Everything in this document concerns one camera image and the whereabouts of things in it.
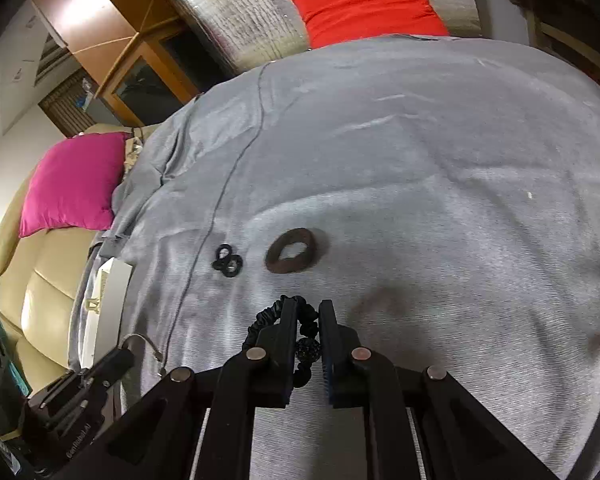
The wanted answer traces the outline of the black beaded scrunchie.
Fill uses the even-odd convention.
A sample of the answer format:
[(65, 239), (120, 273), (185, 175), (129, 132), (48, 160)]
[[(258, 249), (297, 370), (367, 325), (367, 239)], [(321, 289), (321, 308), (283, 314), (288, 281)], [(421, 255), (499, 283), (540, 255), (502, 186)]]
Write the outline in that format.
[(280, 296), (271, 307), (263, 309), (256, 315), (256, 320), (247, 328), (247, 337), (242, 343), (242, 350), (247, 351), (256, 346), (262, 330), (274, 326), (282, 318), (284, 303), (293, 301), (296, 305), (297, 323), (300, 338), (294, 343), (294, 358), (298, 366), (292, 374), (294, 388), (304, 387), (311, 379), (312, 365), (321, 359), (322, 347), (316, 340), (318, 334), (317, 310), (301, 296)]

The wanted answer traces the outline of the silver metal hair clip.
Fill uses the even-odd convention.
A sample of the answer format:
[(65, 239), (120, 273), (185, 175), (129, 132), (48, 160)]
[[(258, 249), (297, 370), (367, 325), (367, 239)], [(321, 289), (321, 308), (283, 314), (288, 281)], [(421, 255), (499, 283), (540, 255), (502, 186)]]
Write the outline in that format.
[(157, 365), (157, 374), (163, 377), (166, 374), (164, 367), (164, 356), (158, 346), (148, 337), (139, 333), (130, 333), (123, 337), (120, 347), (126, 350), (150, 353)]

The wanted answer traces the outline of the cream hair claw clip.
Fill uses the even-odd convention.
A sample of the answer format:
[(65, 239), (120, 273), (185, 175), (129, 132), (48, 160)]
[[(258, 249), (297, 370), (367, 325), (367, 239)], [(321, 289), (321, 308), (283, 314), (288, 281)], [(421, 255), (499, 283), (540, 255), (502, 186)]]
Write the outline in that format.
[(101, 303), (102, 303), (102, 300), (100, 300), (98, 297), (88, 298), (86, 300), (86, 303), (84, 304), (84, 308), (88, 312), (93, 312), (96, 315), (100, 315), (100, 304)]

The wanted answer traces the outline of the white jewelry tray box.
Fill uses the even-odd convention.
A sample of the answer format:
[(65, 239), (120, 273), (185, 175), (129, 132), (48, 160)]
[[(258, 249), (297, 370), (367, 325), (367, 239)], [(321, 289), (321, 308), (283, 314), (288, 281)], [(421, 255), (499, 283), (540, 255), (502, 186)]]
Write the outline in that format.
[(79, 353), (82, 368), (92, 367), (112, 350), (120, 339), (123, 304), (133, 267), (120, 259), (110, 258), (95, 274), (91, 296), (102, 300), (100, 315), (86, 312), (82, 347)]

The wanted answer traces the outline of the beige leather sofa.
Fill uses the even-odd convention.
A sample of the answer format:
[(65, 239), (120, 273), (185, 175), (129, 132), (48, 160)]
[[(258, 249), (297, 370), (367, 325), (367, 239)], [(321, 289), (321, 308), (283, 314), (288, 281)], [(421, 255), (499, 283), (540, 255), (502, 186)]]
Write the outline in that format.
[[(126, 134), (124, 176), (130, 166), (132, 129), (94, 125), (79, 136), (116, 131)], [(71, 312), (91, 244), (100, 232), (63, 228), (19, 236), (22, 206), (36, 166), (0, 224), (0, 319), (12, 358), (32, 392), (68, 368)]]

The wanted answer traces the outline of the grey bed blanket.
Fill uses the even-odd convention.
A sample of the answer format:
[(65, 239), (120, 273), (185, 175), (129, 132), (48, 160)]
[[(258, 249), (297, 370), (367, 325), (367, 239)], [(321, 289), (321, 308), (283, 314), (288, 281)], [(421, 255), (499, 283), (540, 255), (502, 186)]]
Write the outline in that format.
[(557, 477), (600, 471), (600, 86), (521, 44), (383, 36), (218, 84), (148, 139), (80, 294), (208, 370), (282, 295), (446, 368)]

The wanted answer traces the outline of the magenta pillow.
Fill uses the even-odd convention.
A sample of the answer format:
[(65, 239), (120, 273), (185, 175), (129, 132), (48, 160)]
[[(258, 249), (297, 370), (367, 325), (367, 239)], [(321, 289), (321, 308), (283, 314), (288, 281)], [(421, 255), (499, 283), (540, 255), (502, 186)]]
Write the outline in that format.
[(126, 134), (85, 133), (50, 148), (32, 174), (19, 236), (42, 230), (105, 231), (114, 221), (111, 197), (122, 180)]

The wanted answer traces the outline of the wooden cabinet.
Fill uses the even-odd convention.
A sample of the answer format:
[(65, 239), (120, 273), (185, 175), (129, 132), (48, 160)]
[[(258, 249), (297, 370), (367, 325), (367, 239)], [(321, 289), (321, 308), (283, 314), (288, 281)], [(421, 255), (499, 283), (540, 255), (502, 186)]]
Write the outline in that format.
[(33, 0), (126, 126), (163, 122), (225, 76), (174, 0)]

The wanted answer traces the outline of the silver foil insulation panel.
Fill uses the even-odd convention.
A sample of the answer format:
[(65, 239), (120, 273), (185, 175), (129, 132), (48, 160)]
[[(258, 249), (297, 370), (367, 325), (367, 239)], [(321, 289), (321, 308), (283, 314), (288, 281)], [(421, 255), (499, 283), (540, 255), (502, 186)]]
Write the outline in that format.
[[(173, 0), (232, 75), (309, 49), (291, 0)], [(479, 37), (475, 0), (429, 0), (453, 36)]]

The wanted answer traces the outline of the red cushion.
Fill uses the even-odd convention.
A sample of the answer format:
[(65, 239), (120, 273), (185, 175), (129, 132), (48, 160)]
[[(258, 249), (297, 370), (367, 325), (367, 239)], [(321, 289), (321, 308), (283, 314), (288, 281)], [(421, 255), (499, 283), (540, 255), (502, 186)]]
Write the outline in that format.
[(312, 49), (382, 35), (446, 36), (429, 0), (291, 0)]

